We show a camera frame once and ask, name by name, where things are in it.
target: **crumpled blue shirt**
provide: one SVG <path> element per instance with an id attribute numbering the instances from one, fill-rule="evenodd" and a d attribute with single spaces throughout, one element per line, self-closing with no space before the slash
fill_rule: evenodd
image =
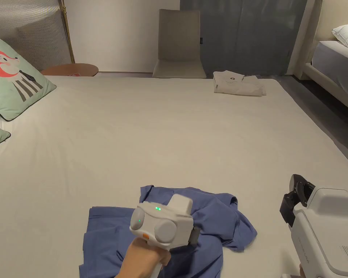
<path id="1" fill-rule="evenodd" d="M 191 215 L 201 228 L 197 246 L 170 250 L 171 261 L 159 278 L 214 278 L 223 265 L 222 247 L 243 251 L 256 237 L 249 220 L 237 210 L 237 199 L 227 193 L 212 194 L 196 188 L 141 188 L 140 202 L 167 205 L 173 194 L 193 200 Z M 84 235 L 84 264 L 80 278 L 112 278 L 121 268 L 128 246 L 134 239 L 130 218 L 134 209 L 92 207 Z"/>

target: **controller handle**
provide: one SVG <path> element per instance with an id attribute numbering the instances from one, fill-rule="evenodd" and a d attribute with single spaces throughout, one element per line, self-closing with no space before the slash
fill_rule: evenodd
<path id="1" fill-rule="evenodd" d="M 162 268 L 162 263 L 158 263 L 149 278 L 157 278 Z"/>

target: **cartoon fox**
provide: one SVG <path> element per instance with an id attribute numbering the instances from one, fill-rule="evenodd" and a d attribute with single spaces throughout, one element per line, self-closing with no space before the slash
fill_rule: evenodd
<path id="1" fill-rule="evenodd" d="M 18 67 L 19 64 L 20 60 L 17 57 L 10 58 L 0 51 L 0 77 L 12 82 L 22 101 L 25 102 L 43 87 L 36 82 L 34 77 L 22 72 Z"/>

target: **curtain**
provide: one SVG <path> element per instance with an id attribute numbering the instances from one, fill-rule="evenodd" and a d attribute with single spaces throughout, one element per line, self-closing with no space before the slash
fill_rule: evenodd
<path id="1" fill-rule="evenodd" d="M 307 0 L 181 0 L 201 11 L 205 72 L 284 75 Z"/>
<path id="2" fill-rule="evenodd" d="M 72 61 L 58 0 L 0 0 L 0 38 L 39 71 Z"/>

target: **round wooden side table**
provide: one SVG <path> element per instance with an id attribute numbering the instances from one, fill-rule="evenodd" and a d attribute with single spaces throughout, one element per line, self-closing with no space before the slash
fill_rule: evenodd
<path id="1" fill-rule="evenodd" d="M 99 69 L 92 64 L 62 64 L 45 69 L 42 75 L 95 76 Z"/>

